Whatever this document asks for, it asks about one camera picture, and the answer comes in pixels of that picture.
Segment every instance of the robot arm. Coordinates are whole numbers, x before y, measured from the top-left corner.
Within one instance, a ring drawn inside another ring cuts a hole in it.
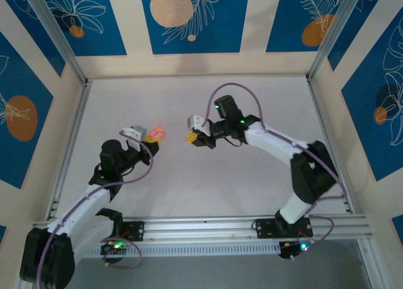
[[[277,234],[290,237],[298,228],[298,221],[321,195],[329,191],[335,180],[324,168],[315,164],[313,158],[296,145],[300,145],[320,157],[335,172],[331,158],[322,142],[312,144],[295,140],[291,137],[265,126],[258,117],[244,117],[234,99],[227,95],[214,101],[223,120],[211,122],[200,116],[188,119],[188,142],[195,146],[216,147],[216,140],[232,137],[243,144],[259,147],[284,162],[291,169],[293,195],[276,213]]]
[[[142,141],[153,156],[158,152],[158,142],[147,139],[146,129],[124,128],[123,132]],[[80,199],[46,229],[34,228],[29,232],[20,269],[22,280],[36,282],[40,256],[58,225],[62,226],[55,233],[42,269],[43,288],[65,288],[74,274],[76,264],[91,248],[106,237],[122,235],[122,213],[105,207],[122,187],[123,174],[127,170],[133,169],[139,162],[150,164],[149,154],[139,143],[127,140],[127,147],[127,150],[123,150],[119,141],[106,141],[99,155],[101,162],[95,167],[89,186]],[[109,183],[116,184],[99,189]]]

